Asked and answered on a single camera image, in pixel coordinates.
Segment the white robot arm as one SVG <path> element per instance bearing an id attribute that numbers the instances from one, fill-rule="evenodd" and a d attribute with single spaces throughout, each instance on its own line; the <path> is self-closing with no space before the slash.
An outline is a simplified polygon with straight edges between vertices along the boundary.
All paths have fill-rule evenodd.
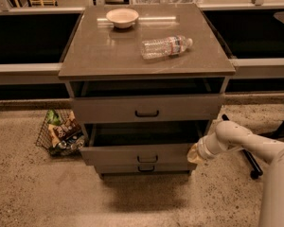
<path id="1" fill-rule="evenodd" d="M 269 165 L 258 227 L 284 227 L 284 142 L 253 134 L 233 121 L 223 121 L 213 133 L 200 138 L 186 157 L 190 163 L 200 164 L 237 149 L 246 149 Z"/>

